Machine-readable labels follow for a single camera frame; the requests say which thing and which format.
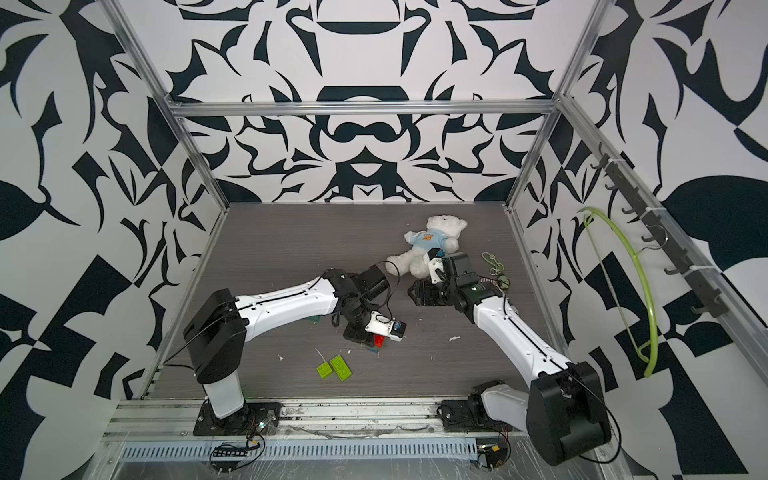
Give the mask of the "long lime lego brick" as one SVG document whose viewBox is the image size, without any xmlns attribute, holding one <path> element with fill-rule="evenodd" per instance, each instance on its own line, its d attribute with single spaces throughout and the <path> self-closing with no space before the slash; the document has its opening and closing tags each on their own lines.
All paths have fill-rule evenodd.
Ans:
<svg viewBox="0 0 768 480">
<path fill-rule="evenodd" d="M 330 366 L 340 381 L 344 382 L 352 376 L 352 371 L 341 355 L 336 355 L 330 361 Z"/>
</svg>

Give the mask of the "small lime lego brick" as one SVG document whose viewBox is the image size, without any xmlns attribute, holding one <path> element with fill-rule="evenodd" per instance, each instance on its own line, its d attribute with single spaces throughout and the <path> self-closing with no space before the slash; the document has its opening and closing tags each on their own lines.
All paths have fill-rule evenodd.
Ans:
<svg viewBox="0 0 768 480">
<path fill-rule="evenodd" d="M 322 364 L 320 364 L 316 368 L 316 371 L 321 378 L 327 378 L 331 376 L 333 373 L 333 369 L 328 362 L 323 362 Z"/>
</svg>

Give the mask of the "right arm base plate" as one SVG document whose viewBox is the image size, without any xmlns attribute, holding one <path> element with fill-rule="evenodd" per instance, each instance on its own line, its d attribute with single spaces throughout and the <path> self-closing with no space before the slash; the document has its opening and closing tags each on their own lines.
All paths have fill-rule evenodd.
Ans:
<svg viewBox="0 0 768 480">
<path fill-rule="evenodd" d="M 442 400 L 437 415 L 449 432 L 512 428 L 526 433 L 528 401 L 528 393 L 493 380 L 473 387 L 466 399 Z"/>
</svg>

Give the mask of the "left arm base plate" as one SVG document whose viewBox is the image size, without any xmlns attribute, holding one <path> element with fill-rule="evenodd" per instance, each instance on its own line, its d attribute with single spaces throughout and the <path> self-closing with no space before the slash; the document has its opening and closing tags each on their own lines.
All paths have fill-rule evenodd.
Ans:
<svg viewBox="0 0 768 480">
<path fill-rule="evenodd" d="M 206 399 L 198 413 L 193 429 L 196 437 L 246 436 L 253 437 L 270 426 L 279 424 L 283 407 L 279 402 L 246 402 L 232 415 L 219 419 L 215 416 L 211 402 Z"/>
</svg>

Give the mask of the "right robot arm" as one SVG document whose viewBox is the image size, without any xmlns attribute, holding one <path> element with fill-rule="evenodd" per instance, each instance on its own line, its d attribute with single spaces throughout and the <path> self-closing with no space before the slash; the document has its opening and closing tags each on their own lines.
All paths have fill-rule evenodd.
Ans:
<svg viewBox="0 0 768 480">
<path fill-rule="evenodd" d="M 428 275 L 409 288 L 418 306 L 451 306 L 501 349 L 525 381 L 518 391 L 489 382 L 468 402 L 477 422 L 503 423 L 527 434 L 552 466 L 603 445 L 622 445 L 623 432 L 604 400 L 600 376 L 586 362 L 556 351 L 511 305 L 507 293 L 478 275 L 462 252 L 426 256 Z"/>
</svg>

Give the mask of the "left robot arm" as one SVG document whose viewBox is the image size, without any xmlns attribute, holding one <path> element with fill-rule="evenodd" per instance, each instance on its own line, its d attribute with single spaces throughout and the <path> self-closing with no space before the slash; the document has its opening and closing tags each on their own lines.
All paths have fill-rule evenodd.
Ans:
<svg viewBox="0 0 768 480">
<path fill-rule="evenodd" d="M 244 345 L 271 330 L 316 316 L 347 321 L 345 339 L 373 346 L 377 336 L 400 341 L 406 324 L 387 317 L 375 299 L 389 282 L 376 266 L 362 273 L 327 269 L 297 286 L 235 296 L 213 292 L 183 331 L 184 348 L 207 402 L 204 415 L 221 423 L 250 412 L 238 368 Z"/>
</svg>

